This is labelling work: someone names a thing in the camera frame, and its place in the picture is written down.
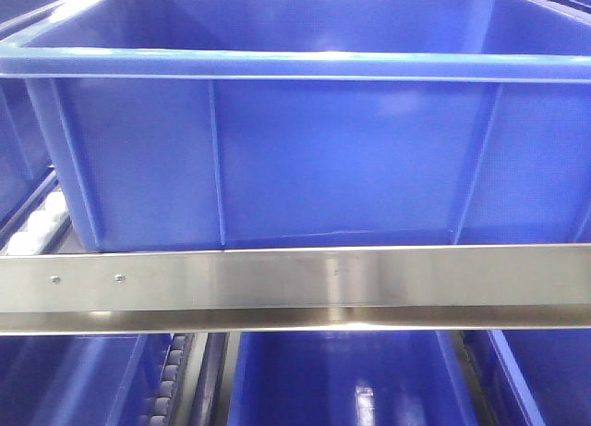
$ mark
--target metal bar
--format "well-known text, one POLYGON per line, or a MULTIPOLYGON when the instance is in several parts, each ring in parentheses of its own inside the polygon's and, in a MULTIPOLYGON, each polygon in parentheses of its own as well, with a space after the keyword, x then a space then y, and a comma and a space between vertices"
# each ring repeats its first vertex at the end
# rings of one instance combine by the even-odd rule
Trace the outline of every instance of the metal bar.
POLYGON ((591 326, 591 245, 0 258, 0 332, 190 332, 351 323, 591 326))
POLYGON ((220 395, 228 334, 209 334, 188 426, 212 426, 220 395))

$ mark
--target blue plastic crate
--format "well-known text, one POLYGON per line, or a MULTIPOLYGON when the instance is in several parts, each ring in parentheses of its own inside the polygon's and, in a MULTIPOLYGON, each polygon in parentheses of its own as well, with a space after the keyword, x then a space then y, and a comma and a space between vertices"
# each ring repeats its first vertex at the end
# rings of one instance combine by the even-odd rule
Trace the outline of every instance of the blue plastic crate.
POLYGON ((87 0, 7 40, 90 250, 591 240, 591 16, 87 0))
POLYGON ((465 334, 499 426, 591 423, 591 330, 465 334))
POLYGON ((445 333, 242 334, 229 426, 477 425, 445 333))
POLYGON ((0 424, 147 425, 170 338, 0 338, 0 424))
MULTIPOLYGON (((0 39, 49 15, 63 0, 0 0, 0 39)), ((0 79, 0 227, 50 165, 25 83, 0 79)))

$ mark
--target storage shelf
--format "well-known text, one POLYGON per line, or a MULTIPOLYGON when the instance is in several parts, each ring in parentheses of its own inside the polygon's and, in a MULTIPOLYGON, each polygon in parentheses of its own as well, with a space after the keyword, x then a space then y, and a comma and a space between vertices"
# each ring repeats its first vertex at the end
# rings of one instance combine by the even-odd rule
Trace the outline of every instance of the storage shelf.
POLYGON ((0 258, 4 334, 583 326, 586 244, 0 258))

